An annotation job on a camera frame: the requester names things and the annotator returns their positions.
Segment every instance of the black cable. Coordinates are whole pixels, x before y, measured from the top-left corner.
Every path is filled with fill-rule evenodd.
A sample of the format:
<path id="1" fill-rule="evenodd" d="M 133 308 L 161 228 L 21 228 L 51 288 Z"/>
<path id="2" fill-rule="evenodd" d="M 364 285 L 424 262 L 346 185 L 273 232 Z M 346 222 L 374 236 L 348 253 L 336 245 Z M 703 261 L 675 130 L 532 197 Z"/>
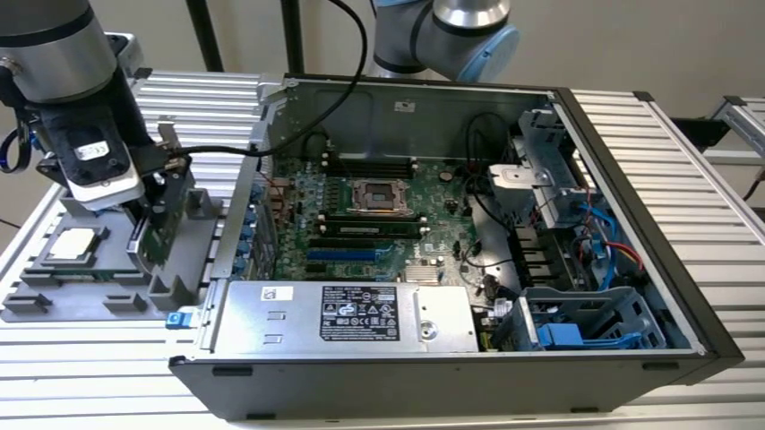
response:
<path id="1" fill-rule="evenodd" d="M 468 263 L 469 265 L 474 266 L 478 269 L 486 269 L 488 267 L 499 266 L 500 264 L 505 264 L 507 262 L 515 262 L 515 260 L 512 258 L 508 258 L 507 260 L 501 260 L 499 262 L 493 262 L 492 264 L 478 264 L 478 263 L 468 260 L 468 254 L 473 251 L 478 242 L 480 241 L 474 242 L 474 244 L 470 245 L 468 250 L 462 253 L 462 262 Z"/>
<path id="2" fill-rule="evenodd" d="M 18 141 L 18 160 L 17 165 L 10 165 L 10 152 L 14 141 Z M 0 143 L 0 172 L 7 174 L 22 173 L 29 168 L 33 160 L 33 143 L 29 138 L 29 126 L 18 116 L 18 127 L 9 133 L 3 143 Z"/>
<path id="3" fill-rule="evenodd" d="M 6 224 L 7 226 L 10 226 L 13 228 L 22 229 L 22 226 L 19 226 L 19 224 L 13 223 L 11 221 L 6 221 L 2 218 L 0 218 L 0 224 Z"/>
<path id="4" fill-rule="evenodd" d="M 760 186 L 760 180 L 755 181 L 755 184 L 752 184 L 752 186 L 749 187 L 747 194 L 744 194 L 744 201 L 749 200 L 749 198 L 752 197 L 752 195 L 755 195 L 755 192 L 758 191 L 758 187 Z"/>
<path id="5" fill-rule="evenodd" d="M 238 148 L 230 148 L 227 146 L 221 146 L 221 145 L 202 145 L 202 146 L 195 146 L 193 148 L 181 148 L 179 150 L 175 151 L 177 155 L 187 155 L 202 152 L 226 152 L 230 154 L 245 155 L 246 157 L 268 157 L 269 155 L 274 155 L 288 150 L 288 148 L 301 140 L 301 137 L 304 137 L 305 134 L 312 132 L 314 127 L 317 127 L 322 123 L 322 121 L 325 121 L 329 118 L 329 116 L 333 115 L 340 106 L 346 102 L 346 99 L 349 99 L 350 94 L 357 89 L 357 85 L 360 84 L 361 76 L 364 74 L 364 67 L 368 60 L 368 50 L 369 50 L 368 29 L 364 26 L 364 22 L 361 21 L 360 16 L 354 12 L 354 10 L 349 7 L 348 4 L 345 4 L 341 0 L 328 0 L 328 1 L 337 7 L 340 7 L 341 10 L 354 20 L 354 22 L 357 23 L 357 27 L 360 27 L 360 35 L 361 35 L 360 67 L 350 81 L 350 84 L 346 88 L 346 91 L 340 96 L 333 106 L 329 107 L 325 113 L 320 115 L 317 119 L 312 121 L 312 123 L 309 123 L 298 132 L 296 132 L 290 137 L 288 137 L 288 139 L 285 139 L 280 145 L 274 146 L 269 150 L 242 150 Z"/>
<path id="6" fill-rule="evenodd" d="M 473 118 L 470 118 L 470 121 L 468 122 L 468 127 L 465 127 L 465 158 L 468 160 L 468 164 L 470 165 L 472 162 L 472 157 L 470 157 L 470 143 L 472 143 L 472 134 L 470 131 L 474 128 L 474 124 L 476 121 L 478 121 L 480 118 L 485 117 L 485 116 L 492 116 L 494 118 L 497 118 L 503 124 L 505 125 L 505 130 L 508 130 L 511 128 L 511 125 L 508 124 L 508 121 L 505 120 L 505 118 L 503 117 L 503 115 L 500 115 L 496 112 L 482 112 L 480 114 L 477 114 Z"/>
<path id="7" fill-rule="evenodd" d="M 470 181 L 473 180 L 474 182 L 477 182 L 478 178 L 484 178 L 486 181 L 489 180 L 488 178 L 482 177 L 482 176 L 470 176 L 468 178 L 468 181 L 465 182 L 465 193 L 468 194 L 468 184 L 470 183 Z M 494 222 L 497 224 L 500 224 L 500 226 L 503 226 L 505 228 L 505 230 L 509 233 L 515 232 L 515 229 L 512 226 L 509 226 L 505 221 L 492 212 L 492 210 L 489 210 L 489 208 L 486 207 L 485 203 L 482 202 L 482 200 L 478 198 L 478 192 L 476 191 L 476 189 L 473 190 L 473 195 L 476 198 L 476 202 L 478 203 L 478 206 L 481 206 L 481 209 L 484 210 L 484 212 L 486 212 L 486 215 L 489 215 L 489 218 L 494 220 Z"/>

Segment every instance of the wires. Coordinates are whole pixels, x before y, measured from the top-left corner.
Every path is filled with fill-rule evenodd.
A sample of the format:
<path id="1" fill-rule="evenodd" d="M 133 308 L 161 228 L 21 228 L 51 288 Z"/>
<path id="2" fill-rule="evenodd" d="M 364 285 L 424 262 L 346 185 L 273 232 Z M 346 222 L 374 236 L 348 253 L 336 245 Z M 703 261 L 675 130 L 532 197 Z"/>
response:
<path id="1" fill-rule="evenodd" d="M 468 181 L 465 181 L 465 194 L 468 194 L 468 185 L 470 184 L 470 181 L 473 180 L 474 183 L 477 184 L 478 179 L 485 179 L 486 181 L 489 180 L 486 177 L 478 176 L 478 175 L 473 175 L 468 178 Z M 492 210 L 489 210 L 489 208 L 486 207 L 486 204 L 484 203 L 484 201 L 478 198 L 478 192 L 476 191 L 476 189 L 473 190 L 473 195 L 476 198 L 476 202 L 478 203 L 478 206 L 481 206 L 481 209 L 484 210 L 484 212 L 486 212 L 486 215 L 489 215 L 489 218 L 494 220 L 494 222 L 497 224 L 500 224 L 500 226 L 503 226 L 505 228 L 505 230 L 509 233 L 513 233 L 513 228 L 505 223 L 505 221 L 492 212 Z"/>
<path id="2" fill-rule="evenodd" d="M 561 194 L 561 192 L 559 191 L 556 194 L 553 194 L 548 200 L 545 200 L 543 202 L 543 204 L 537 207 L 537 211 L 535 211 L 535 213 L 532 214 L 531 218 L 529 218 L 529 225 L 533 226 L 535 222 L 537 222 L 537 217 L 543 214 L 543 208 L 551 204 L 551 202 L 555 200 L 555 198 Z"/>
<path id="3" fill-rule="evenodd" d="M 470 118 L 470 121 L 468 123 L 468 127 L 465 127 L 465 159 L 468 161 L 468 168 L 470 170 L 470 164 L 472 164 L 472 155 L 470 155 L 470 147 L 472 147 L 472 142 L 473 142 L 473 137 L 474 135 L 478 135 L 482 137 L 484 142 L 485 142 L 485 134 L 478 132 L 476 134 L 472 134 L 473 128 L 474 128 L 474 124 L 476 121 L 478 121 L 480 118 L 486 117 L 486 116 L 492 116 L 493 118 L 497 118 L 503 125 L 505 126 L 504 130 L 507 131 L 511 126 L 508 124 L 508 121 L 505 120 L 505 118 L 503 117 L 503 115 L 500 115 L 496 112 L 482 112 L 481 114 L 477 114 L 473 118 Z"/>
<path id="4" fill-rule="evenodd" d="M 569 244 L 568 251 L 569 251 L 569 257 L 572 258 L 572 263 L 575 264 L 575 269 L 577 271 L 577 276 L 585 282 L 585 287 L 588 288 L 588 290 L 592 291 L 595 288 L 592 280 L 588 275 L 588 270 L 585 269 L 585 264 L 583 264 L 583 262 L 577 259 L 577 244 L 587 240 L 592 240 L 592 237 L 589 235 L 577 236 L 572 241 L 572 243 Z"/>
<path id="5" fill-rule="evenodd" d="M 7 174 L 22 173 L 29 168 L 33 159 L 33 143 L 30 139 L 29 125 L 19 116 L 18 112 L 18 127 L 9 133 L 3 143 L 0 143 L 0 172 Z M 9 154 L 11 152 L 11 145 L 18 141 L 18 160 L 17 165 L 11 167 L 9 163 Z"/>
<path id="6" fill-rule="evenodd" d="M 328 1 L 332 4 L 334 4 L 337 7 L 340 7 L 341 10 L 349 15 L 349 17 L 357 23 L 357 27 L 360 27 L 360 35 L 361 35 L 360 66 L 357 68 L 357 72 L 356 72 L 354 77 L 350 81 L 350 84 L 346 87 L 344 94 L 337 99 L 336 103 L 333 103 L 333 106 L 330 106 L 329 109 L 325 111 L 325 113 L 322 115 L 320 115 L 316 118 L 316 120 L 312 121 L 301 130 L 298 130 L 298 132 L 296 132 L 292 136 L 289 136 L 281 142 L 280 145 L 274 146 L 269 150 L 242 150 L 238 148 L 230 148 L 227 146 L 221 146 L 221 145 L 201 145 L 201 146 L 195 146 L 193 148 L 181 148 L 179 150 L 177 150 L 177 155 L 189 155 L 189 154 L 202 153 L 202 152 L 226 152 L 230 154 L 245 155 L 246 157 L 268 157 L 269 155 L 274 155 L 277 153 L 281 153 L 285 150 L 288 150 L 288 148 L 294 143 L 297 143 L 300 141 L 301 137 L 305 134 L 312 132 L 314 127 L 317 127 L 320 124 L 322 124 L 322 121 L 325 121 L 329 118 L 329 116 L 333 115 L 333 113 L 337 111 L 340 106 L 346 102 L 346 100 L 350 97 L 350 94 L 354 92 L 354 90 L 357 89 L 357 85 L 360 84 L 361 76 L 364 74 L 364 67 L 365 67 L 365 63 L 368 60 L 368 50 L 369 50 L 370 43 L 368 40 L 368 30 L 364 26 L 364 22 L 361 21 L 360 16 L 354 12 L 354 10 L 349 7 L 349 5 L 346 3 L 342 2 L 342 0 L 328 0 Z"/>
<path id="7" fill-rule="evenodd" d="M 752 184 L 752 186 L 749 187 L 747 194 L 744 194 L 744 201 L 749 200 L 749 198 L 752 198 L 752 195 L 755 195 L 755 192 L 758 191 L 758 187 L 760 186 L 760 180 L 755 181 L 755 183 Z"/>
<path id="8" fill-rule="evenodd" d="M 15 228 L 17 230 L 22 229 L 22 226 L 19 226 L 19 224 L 15 224 L 11 221 L 6 221 L 5 219 L 0 218 L 0 224 L 6 224 L 7 226 Z"/>
<path id="9" fill-rule="evenodd" d="M 505 264 L 507 262 L 513 262 L 515 260 L 512 258 L 508 258 L 507 260 L 501 260 L 499 262 L 493 262 L 492 264 L 478 264 L 476 262 L 472 262 L 468 259 L 468 254 L 474 250 L 476 246 L 481 243 L 481 241 L 476 241 L 473 245 L 470 245 L 470 247 L 468 248 L 468 250 L 465 250 L 465 252 L 462 253 L 462 262 L 465 262 L 468 265 L 474 266 L 477 269 L 486 269 L 489 267 L 494 267 L 499 266 L 501 264 Z"/>
<path id="10" fill-rule="evenodd" d="M 623 253 L 625 253 L 631 257 L 631 260 L 637 262 L 639 270 L 644 269 L 644 259 L 641 258 L 641 256 L 637 254 L 636 250 L 631 246 L 628 246 L 625 244 L 619 244 L 616 242 L 607 242 L 607 245 L 611 246 L 612 248 L 619 249 Z"/>

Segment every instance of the gray robot arm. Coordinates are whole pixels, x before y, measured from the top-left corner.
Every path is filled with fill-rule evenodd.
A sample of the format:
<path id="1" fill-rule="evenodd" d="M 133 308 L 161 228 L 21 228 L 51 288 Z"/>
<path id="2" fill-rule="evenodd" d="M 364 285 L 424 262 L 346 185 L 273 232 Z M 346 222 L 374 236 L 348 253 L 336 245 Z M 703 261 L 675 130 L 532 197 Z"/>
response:
<path id="1" fill-rule="evenodd" d="M 0 101 L 49 152 L 39 172 L 87 209 L 162 192 L 147 177 L 162 171 L 167 153 L 146 131 L 87 0 L 0 2 Z"/>
<path id="2" fill-rule="evenodd" d="M 432 69 L 453 81 L 489 82 L 516 53 L 509 0 L 376 0 L 378 77 Z"/>

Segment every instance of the black plastic part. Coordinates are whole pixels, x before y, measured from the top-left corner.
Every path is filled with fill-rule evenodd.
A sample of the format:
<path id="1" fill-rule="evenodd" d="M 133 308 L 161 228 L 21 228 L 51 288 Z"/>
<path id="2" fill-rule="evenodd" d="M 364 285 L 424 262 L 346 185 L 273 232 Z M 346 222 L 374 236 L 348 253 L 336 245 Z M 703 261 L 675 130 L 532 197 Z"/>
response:
<path id="1" fill-rule="evenodd" d="M 301 27 L 301 2 L 282 0 L 282 24 L 288 48 L 288 68 L 292 73 L 304 73 L 304 30 Z"/>
<path id="2" fill-rule="evenodd" d="M 211 11 L 207 0 L 187 0 L 189 16 L 197 33 L 197 41 L 201 44 L 202 58 L 209 72 L 223 72 L 223 59 L 215 38 Z"/>
<path id="3" fill-rule="evenodd" d="M 91 96 L 70 103 L 31 106 L 41 113 L 66 176 L 78 185 L 91 185 L 127 171 L 131 156 L 126 145 L 154 146 L 121 68 L 107 86 Z M 81 160 L 75 148 L 99 141 L 109 143 L 109 155 Z"/>
<path id="4" fill-rule="evenodd" d="M 125 47 L 129 46 L 129 38 L 121 36 L 119 34 L 109 34 L 107 40 L 109 40 L 109 47 L 111 47 L 111 52 L 114 53 L 115 56 L 118 56 Z"/>
<path id="5" fill-rule="evenodd" d="M 69 186 L 67 178 L 63 176 L 62 166 L 59 165 L 59 161 L 57 158 L 43 159 L 41 163 L 38 163 L 35 169 L 43 176 L 49 177 L 49 179 L 51 179 L 53 182 L 55 182 L 65 188 Z"/>
<path id="6" fill-rule="evenodd" d="M 37 47 L 73 36 L 94 21 L 94 9 L 89 6 L 86 12 L 59 27 L 34 33 L 0 36 L 0 47 Z"/>
<path id="7" fill-rule="evenodd" d="M 51 136 L 53 151 L 59 157 L 67 178 L 78 185 L 91 185 L 122 175 L 131 167 L 131 155 L 109 109 L 102 106 L 51 106 L 41 111 Z M 106 142 L 109 154 L 79 159 L 77 151 Z"/>
<path id="8" fill-rule="evenodd" d="M 135 79 L 149 79 L 153 73 L 154 69 L 151 67 L 141 67 L 139 70 L 137 70 L 135 73 L 133 74 L 133 77 Z"/>
<path id="9" fill-rule="evenodd" d="M 253 376 L 253 366 L 218 365 L 213 368 L 213 376 Z"/>
<path id="10" fill-rule="evenodd" d="M 412 179 L 414 170 L 409 164 L 376 163 L 357 160 L 329 160 L 325 173 L 330 177 L 374 177 L 378 179 Z"/>
<path id="11" fill-rule="evenodd" d="M 643 368 L 648 372 L 676 371 L 680 369 L 680 363 L 676 361 L 668 361 L 667 363 L 644 363 Z"/>
<path id="12" fill-rule="evenodd" d="M 647 102 L 657 101 L 657 99 L 655 99 L 655 96 L 652 96 L 651 92 L 648 91 L 633 91 L 633 94 L 640 101 L 647 101 Z"/>
<path id="13" fill-rule="evenodd" d="M 0 66 L 0 102 L 14 109 L 23 109 L 27 105 L 27 98 L 14 81 L 14 72 Z"/>
<path id="14" fill-rule="evenodd" d="M 597 414 L 600 409 L 595 406 L 585 406 L 580 408 L 572 408 L 573 414 Z"/>
<path id="15" fill-rule="evenodd" d="M 672 118 L 672 122 L 701 152 L 712 148 L 731 131 L 731 127 L 720 119 Z"/>
<path id="16" fill-rule="evenodd" d="M 748 105 L 747 101 L 744 101 L 744 99 L 740 98 L 739 96 L 723 96 L 723 98 L 733 106 L 747 106 Z"/>
<path id="17" fill-rule="evenodd" d="M 373 56 L 373 60 L 378 64 L 378 66 L 381 66 L 385 70 L 390 70 L 394 73 L 414 74 L 428 70 L 428 67 L 425 65 L 400 65 L 389 63 L 382 58 L 380 58 L 377 54 Z"/>
<path id="18" fill-rule="evenodd" d="M 326 221 L 341 221 L 341 222 L 394 222 L 404 223 L 412 222 L 418 223 L 422 214 L 414 215 L 412 217 L 376 217 L 376 216 L 354 216 L 354 215 L 332 215 L 325 213 Z"/>

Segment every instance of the slotted metal surface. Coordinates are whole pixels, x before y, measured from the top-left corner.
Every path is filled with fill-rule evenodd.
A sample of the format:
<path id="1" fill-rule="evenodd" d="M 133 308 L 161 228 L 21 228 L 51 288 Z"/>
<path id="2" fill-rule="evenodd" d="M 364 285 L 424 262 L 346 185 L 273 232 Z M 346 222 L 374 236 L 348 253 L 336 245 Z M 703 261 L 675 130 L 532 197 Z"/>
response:
<path id="1" fill-rule="evenodd" d="M 150 129 L 155 130 L 159 115 L 175 115 L 185 146 L 226 144 L 245 147 L 257 121 L 253 111 L 257 109 L 260 82 L 262 80 L 256 75 L 155 73 L 139 94 Z M 604 137 L 615 150 L 624 151 L 620 155 L 623 169 L 641 194 L 647 194 L 645 200 L 651 202 L 649 209 L 660 226 L 672 231 L 668 236 L 680 258 L 691 270 L 703 271 L 696 276 L 711 275 L 711 278 L 700 278 L 701 282 L 709 282 L 703 290 L 744 349 L 748 360 L 740 367 L 696 386 L 671 386 L 652 391 L 608 414 L 233 425 L 206 411 L 167 371 L 166 357 L 185 352 L 193 332 L 169 333 L 162 322 L 0 322 L 0 419 L 26 418 L 7 420 L 0 426 L 5 429 L 38 429 L 46 425 L 81 429 L 110 426 L 763 428 L 765 288 L 759 287 L 759 281 L 749 277 L 762 273 L 745 272 L 756 271 L 765 258 L 760 241 L 745 223 L 740 222 L 737 212 L 725 206 L 725 199 L 715 196 L 715 187 L 709 191 L 711 182 L 705 182 L 705 175 L 693 163 L 683 159 L 679 143 L 659 132 L 661 127 L 652 125 L 652 114 L 632 94 L 591 91 L 577 95 L 585 97 L 581 102 L 595 116 L 597 127 L 609 127 L 601 128 Z M 633 135 L 644 129 L 651 129 L 648 134 Z M 636 153 L 640 151 L 668 156 L 643 159 Z M 209 188 L 214 196 L 223 199 L 231 196 L 241 162 L 241 157 L 225 154 L 197 156 L 193 170 L 198 184 Z M 656 188 L 653 184 L 668 186 Z M 41 250 L 46 231 L 62 209 L 54 203 L 54 197 L 55 193 L 51 193 L 21 233 L 19 237 L 29 239 L 17 241 L 19 252 L 5 254 L 14 263 L 0 282 L 0 297 L 10 292 L 29 258 Z M 225 219 L 221 219 L 219 235 L 223 223 Z M 711 233 L 708 228 L 712 227 L 733 228 L 735 233 Z M 720 271 L 732 274 L 725 277 L 716 274 Z M 178 338 L 167 341 L 171 334 Z"/>

